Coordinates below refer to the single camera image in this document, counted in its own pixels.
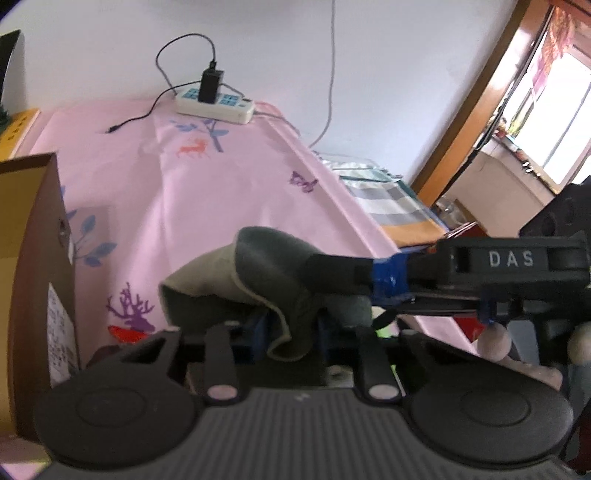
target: paper label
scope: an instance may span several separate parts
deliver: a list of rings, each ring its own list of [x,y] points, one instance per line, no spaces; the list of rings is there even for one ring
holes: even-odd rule
[[[74,240],[72,240],[72,236],[70,235],[70,238],[68,240],[68,260],[70,261],[70,265],[74,264],[74,252]]]
[[[47,352],[53,388],[78,371],[78,354],[74,323],[51,283],[47,293]]]

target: deer print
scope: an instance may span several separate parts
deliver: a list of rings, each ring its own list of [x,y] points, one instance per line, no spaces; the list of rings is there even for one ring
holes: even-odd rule
[[[181,153],[186,153],[190,155],[191,153],[196,152],[197,155],[199,155],[199,158],[201,158],[203,155],[205,155],[207,158],[210,158],[207,152],[205,152],[206,148],[207,140],[204,140],[203,138],[198,138],[197,140],[195,140],[194,145],[184,145],[180,147],[177,151],[177,157],[180,157]]]
[[[111,305],[113,295],[107,298],[107,310],[121,320],[125,320],[125,324],[129,325],[132,330],[137,332],[153,332],[156,330],[154,326],[144,316],[154,309],[154,305],[150,306],[148,300],[142,300],[139,295],[134,298],[131,293],[131,286],[129,282],[126,288],[121,290],[119,294],[119,303],[121,304],[121,312]]]

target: yellow book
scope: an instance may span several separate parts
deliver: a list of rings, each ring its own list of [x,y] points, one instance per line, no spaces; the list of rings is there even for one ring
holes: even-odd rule
[[[27,133],[39,116],[38,108],[31,108],[12,116],[11,124],[0,135],[0,161],[14,158]]]

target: gray cloth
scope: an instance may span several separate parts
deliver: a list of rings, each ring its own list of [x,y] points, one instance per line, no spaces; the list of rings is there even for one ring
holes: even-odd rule
[[[202,255],[160,284],[164,313],[187,332],[205,333],[225,320],[243,319],[253,306],[277,314],[269,357],[296,361],[313,344],[313,324],[322,307],[343,326],[371,325],[371,302],[362,296],[322,296],[309,292],[298,271],[314,246],[266,227],[241,229],[231,245]]]

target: pink fabric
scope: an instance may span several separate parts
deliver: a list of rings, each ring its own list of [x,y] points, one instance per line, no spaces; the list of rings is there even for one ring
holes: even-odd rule
[[[175,113],[168,100],[147,119],[105,133],[149,106],[147,100],[118,100],[59,110],[32,148],[58,153],[77,246],[83,364],[114,343],[109,325],[147,333],[164,327],[158,282],[231,243],[241,227],[277,228],[330,254],[398,251],[284,122],[257,116],[248,125],[214,124]],[[258,108],[279,114],[270,105]],[[290,183],[294,172],[318,180],[311,192]],[[418,324],[469,349],[450,319],[423,317]]]
[[[48,463],[5,463],[2,465],[4,471],[14,480],[31,480],[35,478]]]

